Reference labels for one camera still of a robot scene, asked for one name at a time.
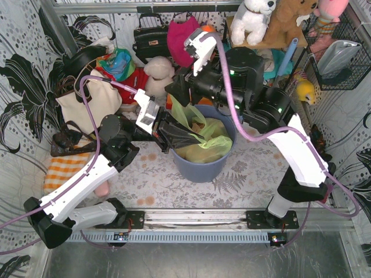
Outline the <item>green plastic trash bag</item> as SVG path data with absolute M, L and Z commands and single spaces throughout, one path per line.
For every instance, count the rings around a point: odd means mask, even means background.
M 183 107 L 173 96 L 170 99 L 172 116 L 187 129 L 202 136 L 197 139 L 197 144 L 176 149 L 177 155 L 189 162 L 204 164 L 219 160 L 229 153 L 233 140 L 222 121 L 205 117 L 190 104 Z

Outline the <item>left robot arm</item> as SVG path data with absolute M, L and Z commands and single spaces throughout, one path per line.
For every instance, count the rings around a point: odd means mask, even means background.
M 63 244 L 75 231 L 86 228 L 132 228 L 125 206 L 115 197 L 90 207 L 77 206 L 104 182 L 131 164 L 139 152 L 135 141 L 154 141 L 162 152 L 199 144 L 204 137 L 159 109 L 154 119 L 129 120 L 107 115 L 101 121 L 92 160 L 62 186 L 41 199 L 24 202 L 27 219 L 49 249 Z

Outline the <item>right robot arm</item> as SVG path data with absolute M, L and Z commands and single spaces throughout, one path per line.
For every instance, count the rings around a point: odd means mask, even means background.
M 217 72 L 210 61 L 181 68 L 165 87 L 182 106 L 207 98 L 230 106 L 233 119 L 246 122 L 279 149 L 289 164 L 277 192 L 251 228 L 288 228 L 286 217 L 295 203 L 324 202 L 328 164 L 305 133 L 289 96 L 263 83 L 264 60 L 253 50 L 235 47 L 220 56 Z

